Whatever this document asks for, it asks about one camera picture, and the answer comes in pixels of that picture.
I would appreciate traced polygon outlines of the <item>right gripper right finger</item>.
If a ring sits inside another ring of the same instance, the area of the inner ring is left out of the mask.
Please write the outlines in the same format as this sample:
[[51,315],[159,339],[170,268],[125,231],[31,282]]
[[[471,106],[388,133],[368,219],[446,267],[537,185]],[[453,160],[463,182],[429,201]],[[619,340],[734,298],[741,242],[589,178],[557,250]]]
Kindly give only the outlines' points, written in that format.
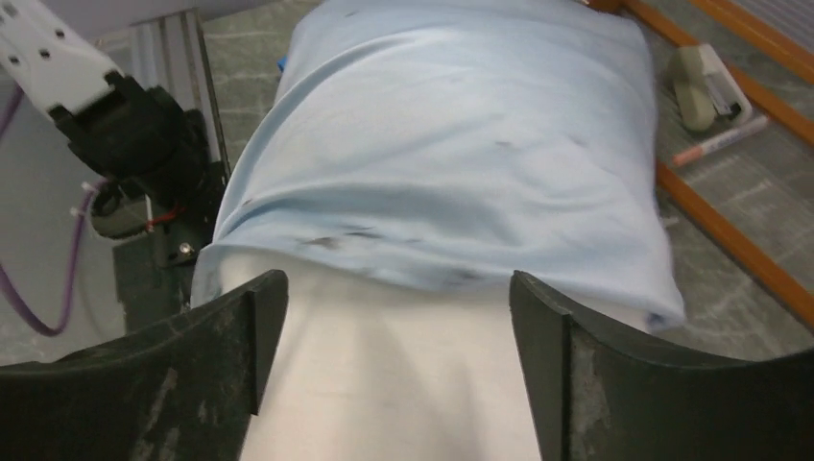
[[662,340],[516,272],[516,346],[545,460],[809,460],[813,353],[749,361]]

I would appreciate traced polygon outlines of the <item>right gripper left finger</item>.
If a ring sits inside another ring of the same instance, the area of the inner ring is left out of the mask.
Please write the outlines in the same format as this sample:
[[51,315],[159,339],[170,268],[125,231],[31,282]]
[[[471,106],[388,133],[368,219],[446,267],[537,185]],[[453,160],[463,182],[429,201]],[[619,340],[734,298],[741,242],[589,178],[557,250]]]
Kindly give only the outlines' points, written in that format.
[[288,303],[270,271],[224,296],[53,362],[1,370],[5,460],[236,460]]

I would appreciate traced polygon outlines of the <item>white pillow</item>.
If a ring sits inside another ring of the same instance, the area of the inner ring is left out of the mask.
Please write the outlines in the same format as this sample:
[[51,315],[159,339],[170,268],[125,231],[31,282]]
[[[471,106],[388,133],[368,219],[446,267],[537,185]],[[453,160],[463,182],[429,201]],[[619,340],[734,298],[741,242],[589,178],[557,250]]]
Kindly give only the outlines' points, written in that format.
[[431,293],[301,259],[241,252],[225,289],[289,280],[246,460],[536,460],[509,284]]

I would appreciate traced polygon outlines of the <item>light blue pillowcase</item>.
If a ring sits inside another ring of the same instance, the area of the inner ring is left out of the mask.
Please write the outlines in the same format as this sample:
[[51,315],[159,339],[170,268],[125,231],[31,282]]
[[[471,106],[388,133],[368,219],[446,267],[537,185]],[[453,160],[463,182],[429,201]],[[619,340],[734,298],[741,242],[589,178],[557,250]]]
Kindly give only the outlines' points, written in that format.
[[192,303],[231,252],[421,291],[523,271],[638,328],[683,322],[658,105],[629,19],[572,1],[326,1],[227,183]]

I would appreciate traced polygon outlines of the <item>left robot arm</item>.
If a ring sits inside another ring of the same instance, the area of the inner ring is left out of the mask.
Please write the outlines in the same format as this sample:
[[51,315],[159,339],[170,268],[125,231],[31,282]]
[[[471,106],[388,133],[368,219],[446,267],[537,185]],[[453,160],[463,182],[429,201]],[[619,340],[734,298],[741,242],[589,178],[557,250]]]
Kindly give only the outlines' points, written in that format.
[[144,231],[211,234],[212,161],[200,110],[183,109],[160,85],[142,86],[39,1],[2,2],[1,63],[104,178],[90,208],[104,236],[137,232],[121,221],[140,197],[155,213]]

